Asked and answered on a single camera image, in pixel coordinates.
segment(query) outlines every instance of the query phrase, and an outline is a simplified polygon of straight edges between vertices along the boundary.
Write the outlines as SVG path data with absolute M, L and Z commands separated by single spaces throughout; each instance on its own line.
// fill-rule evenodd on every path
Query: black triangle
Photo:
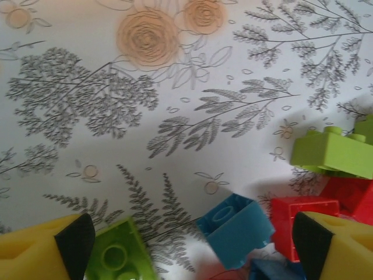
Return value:
M 71 280 L 83 279 L 95 235 L 90 215 L 83 214 L 54 236 Z
M 293 242 L 307 280 L 319 280 L 334 233 L 299 212 L 293 225 Z

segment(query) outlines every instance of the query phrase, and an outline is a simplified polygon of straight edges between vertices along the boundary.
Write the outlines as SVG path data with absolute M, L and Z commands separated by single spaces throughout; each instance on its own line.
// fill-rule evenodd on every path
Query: lego brick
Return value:
M 307 280 L 373 279 L 373 226 L 300 212 L 293 239 Z
M 252 259 L 249 280 L 304 280 L 279 261 Z
M 275 232 L 259 204 L 237 194 L 198 219 L 197 226 L 227 270 L 242 267 L 247 255 L 265 247 Z
M 373 225 L 373 180 L 331 178 L 320 196 L 338 200 L 342 215 Z
M 94 243 L 89 214 L 0 236 L 0 279 L 82 280 Z
M 341 133 L 339 127 L 308 131 L 295 140 L 290 164 L 322 174 L 373 179 L 373 146 L 364 143 L 363 135 Z
M 373 114 L 367 115 L 365 121 L 355 123 L 354 133 L 364 135 L 367 138 L 365 143 L 373 145 Z
M 272 199 L 271 205 L 271 222 L 276 229 L 276 232 L 272 236 L 272 241 L 275 243 L 276 250 L 292 262 L 299 261 L 291 238 L 294 218 L 298 212 L 314 211 L 339 216 L 339 203 L 336 199 L 317 196 L 282 197 Z
M 97 233 L 88 280 L 156 280 L 152 261 L 131 217 Z

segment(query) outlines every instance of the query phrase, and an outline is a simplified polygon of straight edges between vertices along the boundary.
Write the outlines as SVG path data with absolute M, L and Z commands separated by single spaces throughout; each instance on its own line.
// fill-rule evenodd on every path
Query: green lego brick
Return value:
M 156 280 L 152 261 L 131 217 L 97 233 L 88 280 Z
M 363 135 L 341 133 L 339 127 L 308 131 L 295 140 L 290 164 L 322 174 L 373 179 L 373 146 L 364 143 Z
M 365 143 L 373 145 L 373 115 L 367 115 L 366 121 L 355 123 L 354 133 L 365 135 L 367 137 Z

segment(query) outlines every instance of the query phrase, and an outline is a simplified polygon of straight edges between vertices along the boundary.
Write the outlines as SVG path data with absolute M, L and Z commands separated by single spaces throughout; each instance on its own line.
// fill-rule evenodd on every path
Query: lego stud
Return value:
M 127 262 L 127 251 L 125 247 L 116 244 L 108 246 L 101 255 L 101 264 L 110 271 L 120 270 Z
M 330 133 L 341 135 L 342 129 L 340 127 L 330 126 L 330 127 L 324 127 L 324 132 L 330 132 Z
M 362 142 L 362 143 L 365 143 L 365 140 L 367 139 L 365 135 L 361 135 L 361 134 L 350 134 L 347 137 L 354 139 L 356 141 Z
M 212 217 L 212 222 L 214 223 L 216 229 L 225 224 L 230 218 L 236 214 L 236 211 L 232 206 L 224 207 L 223 209 L 217 211 L 217 213 Z
M 311 130 L 309 129 L 306 133 L 305 136 L 311 136 L 311 135 L 315 135 L 315 134 L 320 134 L 321 132 L 317 131 L 317 130 Z
M 138 280 L 139 275 L 136 272 L 127 271 L 120 274 L 116 280 Z

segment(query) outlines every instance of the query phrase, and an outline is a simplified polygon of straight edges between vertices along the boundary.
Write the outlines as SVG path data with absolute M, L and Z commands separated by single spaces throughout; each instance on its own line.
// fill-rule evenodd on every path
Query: red lego brick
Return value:
M 281 197 L 271 200 L 271 222 L 276 229 L 272 236 L 277 251 L 292 262 L 299 262 L 291 237 L 295 215 L 302 211 L 312 211 L 331 216 L 339 216 L 339 203 L 336 199 L 317 196 Z
M 333 177 L 320 196 L 339 200 L 342 215 L 373 226 L 373 180 Z

